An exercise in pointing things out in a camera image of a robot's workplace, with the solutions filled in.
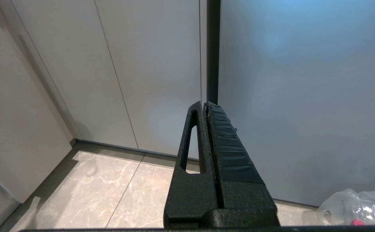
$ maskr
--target black metal frame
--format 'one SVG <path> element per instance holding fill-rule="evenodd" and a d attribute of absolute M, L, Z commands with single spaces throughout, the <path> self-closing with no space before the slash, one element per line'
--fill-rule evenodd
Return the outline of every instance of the black metal frame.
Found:
<path fill-rule="evenodd" d="M 207 0 L 207 101 L 217 104 L 220 0 Z"/>

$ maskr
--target plastic bag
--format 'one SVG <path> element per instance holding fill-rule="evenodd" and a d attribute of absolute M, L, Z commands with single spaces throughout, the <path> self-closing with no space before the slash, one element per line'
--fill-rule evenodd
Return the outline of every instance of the plastic bag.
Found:
<path fill-rule="evenodd" d="M 322 225 L 375 225 L 375 191 L 334 193 L 318 209 Z"/>

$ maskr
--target floor tile grout line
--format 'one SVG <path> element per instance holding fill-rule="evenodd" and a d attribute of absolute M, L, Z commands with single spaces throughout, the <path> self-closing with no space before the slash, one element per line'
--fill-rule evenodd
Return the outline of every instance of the floor tile grout line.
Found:
<path fill-rule="evenodd" d="M 84 152 L 84 153 L 89 153 L 89 154 L 93 154 L 93 155 L 98 155 L 98 156 L 102 156 L 102 157 L 108 157 L 108 158 L 113 158 L 113 159 L 118 159 L 118 160 L 126 160 L 126 161 L 130 161 L 130 162 L 141 162 L 143 160 L 143 158 L 145 157 L 144 155 L 142 155 L 142 159 L 140 160 L 134 160 L 134 159 L 129 159 L 129 158 L 122 158 L 122 157 L 116 157 L 116 156 L 112 156 L 112 155 L 105 155 L 105 154 L 100 154 L 100 153 L 95 153 L 95 152 L 91 152 L 91 151 L 83 151 L 83 150 L 80 150 L 81 152 Z"/>
<path fill-rule="evenodd" d="M 154 164 L 154 163 L 146 163 L 146 162 L 143 163 L 143 164 L 155 166 L 155 167 L 161 167 L 161 168 L 165 168 L 165 169 L 175 169 L 175 166 L 169 167 L 169 166 L 164 166 L 164 165 L 159 165 L 159 164 Z"/>
<path fill-rule="evenodd" d="M 133 179 L 133 177 L 136 175 L 136 172 L 137 172 L 137 170 L 139 169 L 139 166 L 140 166 L 140 164 L 142 163 L 142 160 L 143 160 L 143 158 L 144 158 L 145 156 L 146 156 L 146 153 L 143 155 L 142 159 L 139 161 L 139 164 L 137 165 L 137 168 L 136 168 L 135 172 L 133 173 L 132 177 L 130 178 L 129 183 L 127 183 L 127 186 L 126 186 L 126 188 L 124 189 L 123 194 L 122 194 L 121 197 L 120 197 L 120 200 L 118 201 L 116 207 L 114 208 L 113 213 L 111 213 L 111 217 L 109 218 L 108 223 L 106 223 L 105 229 L 108 227 L 108 225 L 109 225 L 109 223 L 110 223 L 110 221 L 111 221 L 111 218 L 113 217 L 115 211 L 117 210 L 117 207 L 119 206 L 120 201 L 123 199 L 123 196 L 124 196 L 124 194 L 126 193 L 127 188 L 128 188 L 129 185 L 130 185 L 130 182 L 132 182 L 132 179 Z"/>

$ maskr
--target textured black plastic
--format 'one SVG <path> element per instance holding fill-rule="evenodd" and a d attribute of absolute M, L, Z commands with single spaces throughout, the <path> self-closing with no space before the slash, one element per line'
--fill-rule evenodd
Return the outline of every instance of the textured black plastic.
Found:
<path fill-rule="evenodd" d="M 200 174 L 186 173 L 190 134 L 196 125 Z M 166 229 L 199 228 L 202 216 L 217 209 L 213 163 L 207 125 L 200 101 L 189 107 L 178 157 L 166 200 L 163 224 Z"/>
<path fill-rule="evenodd" d="M 278 226 L 276 212 L 256 208 L 217 209 L 207 212 L 203 217 L 204 228 L 254 228 Z"/>
<path fill-rule="evenodd" d="M 264 184 L 222 107 L 208 103 L 207 123 L 220 179 Z"/>

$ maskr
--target pink object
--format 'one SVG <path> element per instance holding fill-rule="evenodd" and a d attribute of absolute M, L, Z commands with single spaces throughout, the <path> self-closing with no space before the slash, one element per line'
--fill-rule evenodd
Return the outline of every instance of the pink object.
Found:
<path fill-rule="evenodd" d="M 365 223 L 361 220 L 358 220 L 358 219 L 355 219 L 355 220 L 352 220 L 351 222 L 351 226 L 364 226 Z"/>

